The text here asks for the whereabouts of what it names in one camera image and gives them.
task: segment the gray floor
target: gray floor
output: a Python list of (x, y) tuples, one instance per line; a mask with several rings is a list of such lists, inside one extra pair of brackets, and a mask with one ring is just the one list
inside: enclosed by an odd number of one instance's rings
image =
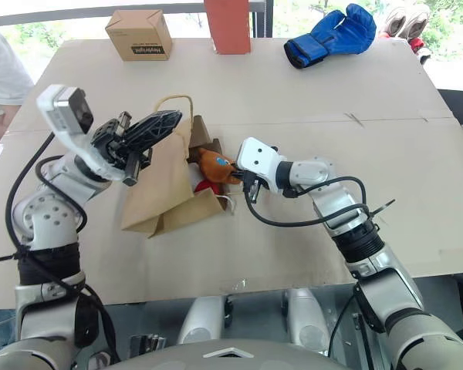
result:
[[(463, 327), (458, 288), (451, 277), (425, 277), (417, 279), (417, 285), (424, 296), (427, 310), (442, 318), (453, 330)], [(337, 285), (313, 288), (323, 308), (329, 330), (346, 300), (350, 297), (350, 285)], [(268, 341), (287, 342), (285, 319), (281, 312), (281, 291), (267, 291), (255, 294), (234, 296), (234, 311), (231, 326), (225, 329), (225, 338), (250, 338)], [(167, 345), (174, 345), (185, 315), (193, 300), (155, 301), (142, 304), (121, 304), (109, 306), (113, 323), (117, 330), (117, 348), (120, 357), (126, 358), (131, 335), (159, 334), (167, 338)], [(363, 350), (360, 331), (355, 329), (354, 315), (357, 307), (352, 304), (346, 313), (336, 337), (333, 357), (353, 369), (366, 369), (367, 359)], [(11, 311), (0, 311), (0, 319), (13, 315)], [(6, 322), (0, 335), (7, 338), (12, 330), (10, 321)], [(371, 358), (375, 358), (376, 368), (389, 369), (384, 359), (384, 350), (377, 336), (369, 331)], [(79, 355), (79, 369), (85, 368), (90, 354), (105, 349), (104, 340), (98, 338), (90, 348)]]

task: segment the small cardboard box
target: small cardboard box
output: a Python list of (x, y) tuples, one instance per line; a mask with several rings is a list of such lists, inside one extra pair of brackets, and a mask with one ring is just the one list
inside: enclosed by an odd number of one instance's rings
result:
[(221, 153), (218, 139), (211, 140), (201, 116), (186, 119), (175, 131), (153, 146), (151, 165), (128, 189), (122, 229), (148, 237), (167, 233), (224, 212), (227, 202), (211, 189), (194, 193), (188, 164), (197, 162), (198, 148)]
[(171, 37), (161, 10), (116, 10), (106, 33), (123, 60), (167, 60)]

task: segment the orange toy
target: orange toy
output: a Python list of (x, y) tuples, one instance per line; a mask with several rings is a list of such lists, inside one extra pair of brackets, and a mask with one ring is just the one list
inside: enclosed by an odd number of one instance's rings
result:
[(203, 148), (199, 148), (199, 154), (201, 155), (199, 167), (206, 179), (213, 183), (241, 183), (239, 179), (231, 175), (236, 171), (231, 165), (232, 160), (220, 153)]

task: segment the boxing glove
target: boxing glove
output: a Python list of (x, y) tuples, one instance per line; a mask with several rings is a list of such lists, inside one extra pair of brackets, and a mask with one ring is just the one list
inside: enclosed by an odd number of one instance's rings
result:
[(376, 35), (376, 23), (357, 4), (346, 7), (346, 15), (335, 10), (321, 19), (310, 33), (284, 45), (288, 60), (296, 68), (306, 68), (335, 54), (360, 54)]

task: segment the orange block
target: orange block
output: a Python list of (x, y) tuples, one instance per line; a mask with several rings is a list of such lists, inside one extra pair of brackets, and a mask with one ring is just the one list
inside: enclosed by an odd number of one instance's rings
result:
[(218, 54), (250, 52), (248, 0), (204, 0)]

